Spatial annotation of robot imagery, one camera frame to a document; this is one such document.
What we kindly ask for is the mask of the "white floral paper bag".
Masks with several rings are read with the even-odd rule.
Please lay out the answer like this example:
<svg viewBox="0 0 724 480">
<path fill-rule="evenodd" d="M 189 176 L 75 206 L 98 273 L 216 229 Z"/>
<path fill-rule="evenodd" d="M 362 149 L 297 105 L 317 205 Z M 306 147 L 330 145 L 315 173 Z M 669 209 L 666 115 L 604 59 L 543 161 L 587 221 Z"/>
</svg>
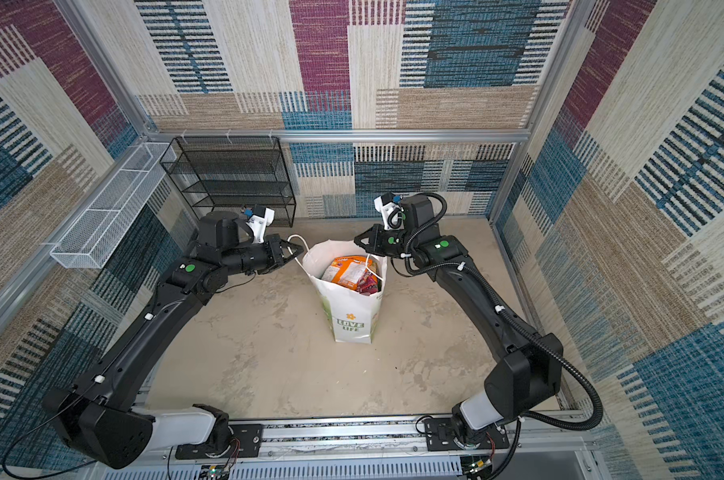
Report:
<svg viewBox="0 0 724 480">
<path fill-rule="evenodd" d="M 321 279 L 335 258 L 352 255 L 372 257 L 377 262 L 382 279 L 379 293 L 365 296 Z M 366 253 L 351 241 L 327 240 L 310 247 L 300 265 L 319 294 L 334 339 L 337 342 L 370 344 L 382 307 L 388 261 Z"/>
</svg>

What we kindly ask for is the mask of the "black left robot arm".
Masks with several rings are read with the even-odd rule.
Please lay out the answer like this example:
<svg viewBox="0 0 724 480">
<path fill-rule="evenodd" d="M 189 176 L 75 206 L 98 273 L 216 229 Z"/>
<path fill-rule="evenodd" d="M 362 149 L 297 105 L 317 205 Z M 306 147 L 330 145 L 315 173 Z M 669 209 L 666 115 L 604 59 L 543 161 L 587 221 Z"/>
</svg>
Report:
<svg viewBox="0 0 724 480">
<path fill-rule="evenodd" d="M 212 455 L 229 451 L 226 412 L 204 404 L 139 413 L 139 390 L 185 325 L 224 289 L 230 277 L 263 276 L 305 252 L 305 246 L 265 232 L 263 207 L 245 215 L 204 216 L 184 253 L 160 275 L 150 300 L 112 347 L 69 389 L 43 400 L 62 443 L 93 461 L 121 469 L 144 452 L 196 445 Z"/>
</svg>

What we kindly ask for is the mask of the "orange Fox's candy bag back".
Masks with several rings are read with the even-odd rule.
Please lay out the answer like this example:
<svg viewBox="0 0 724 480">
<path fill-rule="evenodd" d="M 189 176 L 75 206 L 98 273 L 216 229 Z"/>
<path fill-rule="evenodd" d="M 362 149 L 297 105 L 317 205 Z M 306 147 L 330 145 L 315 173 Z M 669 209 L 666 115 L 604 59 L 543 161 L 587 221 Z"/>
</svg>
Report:
<svg viewBox="0 0 724 480">
<path fill-rule="evenodd" d="M 356 291 L 362 295 L 370 296 L 381 291 L 382 280 L 374 273 L 366 270 L 357 284 Z"/>
</svg>

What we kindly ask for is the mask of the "orange snack bag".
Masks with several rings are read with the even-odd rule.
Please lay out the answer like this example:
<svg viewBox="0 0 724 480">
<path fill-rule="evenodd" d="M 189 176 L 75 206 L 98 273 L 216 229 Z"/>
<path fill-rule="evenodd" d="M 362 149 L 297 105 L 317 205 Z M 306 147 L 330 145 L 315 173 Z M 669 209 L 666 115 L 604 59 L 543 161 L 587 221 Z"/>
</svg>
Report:
<svg viewBox="0 0 724 480">
<path fill-rule="evenodd" d="M 372 257 L 360 255 L 342 256 L 335 258 L 331 262 L 325 269 L 321 279 L 357 292 L 357 284 L 366 270 L 374 272 L 381 279 L 378 264 Z"/>
</svg>

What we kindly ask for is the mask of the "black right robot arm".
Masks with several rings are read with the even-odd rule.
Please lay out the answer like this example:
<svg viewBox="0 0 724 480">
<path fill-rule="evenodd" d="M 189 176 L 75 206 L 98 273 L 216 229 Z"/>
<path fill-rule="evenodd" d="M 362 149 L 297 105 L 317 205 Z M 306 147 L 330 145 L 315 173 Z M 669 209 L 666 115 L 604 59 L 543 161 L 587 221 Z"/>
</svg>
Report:
<svg viewBox="0 0 724 480">
<path fill-rule="evenodd" d="M 463 243 L 441 233 L 446 204 L 432 192 L 409 197 L 385 193 L 374 201 L 381 223 L 354 242 L 370 254 L 401 259 L 411 276 L 428 276 L 458 303 L 488 345 L 495 367 L 481 391 L 452 413 L 455 442 L 470 449 L 489 428 L 515 421 L 560 392 L 562 366 L 553 356 L 562 353 L 563 345 L 508 308 Z"/>
</svg>

